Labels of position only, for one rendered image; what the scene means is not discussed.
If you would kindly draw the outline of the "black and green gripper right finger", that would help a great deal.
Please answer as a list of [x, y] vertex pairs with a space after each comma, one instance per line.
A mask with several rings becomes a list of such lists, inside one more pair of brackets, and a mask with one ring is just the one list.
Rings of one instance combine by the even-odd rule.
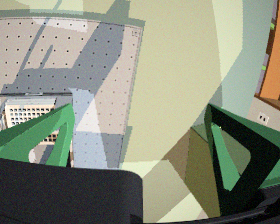
[[[207, 104], [204, 123], [221, 216], [238, 213], [258, 190], [280, 184], [280, 131], [211, 103]], [[218, 126], [250, 152], [250, 162], [241, 176]]]

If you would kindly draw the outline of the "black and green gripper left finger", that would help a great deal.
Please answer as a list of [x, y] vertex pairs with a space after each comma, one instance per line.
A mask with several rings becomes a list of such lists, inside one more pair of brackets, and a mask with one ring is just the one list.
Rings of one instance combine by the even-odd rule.
[[75, 123], [71, 103], [0, 131], [0, 158], [30, 162], [29, 152], [60, 126], [46, 165], [65, 166]]

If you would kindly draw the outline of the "grey perforated base plate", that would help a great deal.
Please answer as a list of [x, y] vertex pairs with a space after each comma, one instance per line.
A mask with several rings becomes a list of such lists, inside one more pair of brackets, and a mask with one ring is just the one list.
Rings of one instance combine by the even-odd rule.
[[0, 94], [73, 93], [74, 167], [119, 169], [142, 27], [0, 18]]

